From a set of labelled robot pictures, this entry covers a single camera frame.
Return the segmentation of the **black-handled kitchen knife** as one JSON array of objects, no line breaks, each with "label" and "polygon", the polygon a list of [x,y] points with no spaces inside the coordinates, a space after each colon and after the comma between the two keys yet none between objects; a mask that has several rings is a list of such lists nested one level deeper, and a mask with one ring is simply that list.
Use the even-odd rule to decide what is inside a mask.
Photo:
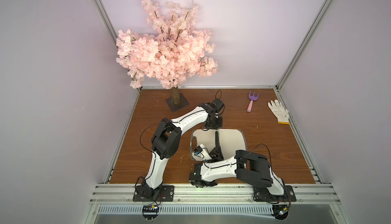
[{"label": "black-handled kitchen knife", "polygon": [[221,146],[220,146],[220,134],[218,131],[215,132],[215,148],[214,148],[214,155],[216,158],[221,158]]}]

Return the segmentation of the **white grey-rimmed cutting board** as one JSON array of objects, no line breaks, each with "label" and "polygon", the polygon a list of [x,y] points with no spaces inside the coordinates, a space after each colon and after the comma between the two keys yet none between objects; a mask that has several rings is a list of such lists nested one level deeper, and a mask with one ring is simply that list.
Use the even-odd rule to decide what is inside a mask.
[{"label": "white grey-rimmed cutting board", "polygon": [[236,150],[246,150],[245,136],[238,129],[218,129],[204,131],[194,130],[190,137],[190,157],[195,161],[211,159],[211,152],[216,147],[216,133],[219,134],[219,144],[224,159],[235,156]]}]

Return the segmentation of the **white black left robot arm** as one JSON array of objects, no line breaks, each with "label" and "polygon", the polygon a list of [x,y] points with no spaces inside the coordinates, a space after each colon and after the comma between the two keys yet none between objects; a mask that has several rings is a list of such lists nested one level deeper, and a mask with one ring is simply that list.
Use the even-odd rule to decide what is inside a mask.
[{"label": "white black left robot arm", "polygon": [[182,135],[202,123],[211,129],[222,128],[224,107],[224,103],[215,98],[212,102],[199,104],[181,117],[171,120],[164,118],[157,124],[151,139],[151,165],[148,174],[136,189],[139,195],[150,199],[158,198],[168,160],[177,152]]}]

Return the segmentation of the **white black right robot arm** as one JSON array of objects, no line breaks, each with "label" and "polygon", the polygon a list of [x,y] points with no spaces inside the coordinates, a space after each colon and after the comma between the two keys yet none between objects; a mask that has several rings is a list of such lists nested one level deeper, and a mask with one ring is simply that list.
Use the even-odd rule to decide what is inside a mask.
[{"label": "white black right robot arm", "polygon": [[194,166],[189,182],[196,187],[214,187],[218,179],[236,178],[255,188],[266,189],[272,196],[286,194],[284,181],[272,169],[265,155],[237,150],[229,159]]}]

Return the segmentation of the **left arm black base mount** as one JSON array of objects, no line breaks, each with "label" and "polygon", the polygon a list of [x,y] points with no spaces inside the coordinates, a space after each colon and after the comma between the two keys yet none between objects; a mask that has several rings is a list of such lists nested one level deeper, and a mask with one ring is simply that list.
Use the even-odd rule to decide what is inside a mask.
[{"label": "left arm black base mount", "polygon": [[174,185],[161,185],[152,189],[147,184],[141,184],[135,187],[132,200],[134,202],[172,202],[174,199],[174,192]]}]

